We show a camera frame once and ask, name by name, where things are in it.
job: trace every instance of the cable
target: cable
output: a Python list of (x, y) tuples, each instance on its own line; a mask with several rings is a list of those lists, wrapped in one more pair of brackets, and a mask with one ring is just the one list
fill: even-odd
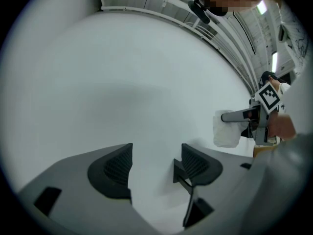
[(253, 53), (254, 53), (254, 55), (255, 55), (255, 51), (254, 51), (254, 48), (253, 48), (252, 42), (250, 41), (250, 38), (248, 37), (248, 35), (247, 35), (247, 33), (246, 33), (246, 31), (245, 31), (244, 27), (243, 27), (243, 26), (242, 26), (242, 24), (239, 22), (239, 20), (238, 20), (238, 18), (236, 17), (236, 15), (235, 15), (235, 13), (234, 13), (234, 12), (233, 12), (233, 16), (234, 16), (234, 17), (235, 17), (235, 19), (238, 21), (238, 23), (240, 24), (241, 28), (244, 30), (244, 33), (245, 33), (246, 37), (248, 38), (249, 43), (250, 43), (251, 48), (252, 48), (252, 51), (253, 51)]
[[(188, 12), (187, 17), (189, 16), (190, 12)], [(187, 17), (185, 18), (185, 20), (183, 21), (183, 23), (186, 21)]]

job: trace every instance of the black bracket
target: black bracket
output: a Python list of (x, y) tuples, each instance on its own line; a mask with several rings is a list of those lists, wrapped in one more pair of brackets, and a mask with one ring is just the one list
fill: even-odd
[(174, 173), (173, 173), (173, 183), (180, 182), (180, 184), (188, 191), (188, 193), (191, 195), (192, 193), (192, 187), (190, 184), (188, 184), (185, 179), (188, 178), (188, 175), (186, 171), (184, 170), (184, 167), (182, 166), (182, 163), (178, 161), (177, 159), (174, 159)]

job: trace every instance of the white towel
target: white towel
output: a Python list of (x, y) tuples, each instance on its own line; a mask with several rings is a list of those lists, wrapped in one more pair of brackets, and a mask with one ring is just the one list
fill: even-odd
[(223, 122), (221, 120), (221, 115), (228, 112), (233, 111), (216, 111), (215, 116), (213, 117), (213, 142), (217, 147), (235, 148), (239, 143), (241, 133), (249, 125), (249, 122)]

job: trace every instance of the ceiling light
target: ceiling light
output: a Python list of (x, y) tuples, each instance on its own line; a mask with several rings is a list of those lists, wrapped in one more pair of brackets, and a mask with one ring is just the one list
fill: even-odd
[(273, 73), (276, 72), (277, 60), (278, 60), (278, 53), (275, 52), (275, 53), (273, 53), (273, 55), (272, 55), (272, 72), (273, 72)]
[(261, 15), (263, 15), (268, 10), (263, 0), (258, 4), (258, 10)]

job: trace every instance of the human hand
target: human hand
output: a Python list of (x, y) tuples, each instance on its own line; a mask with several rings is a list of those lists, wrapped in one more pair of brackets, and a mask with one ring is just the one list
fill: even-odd
[(268, 137), (278, 136), (282, 139), (291, 139), (296, 135), (292, 120), (287, 114), (271, 112), (268, 120)]

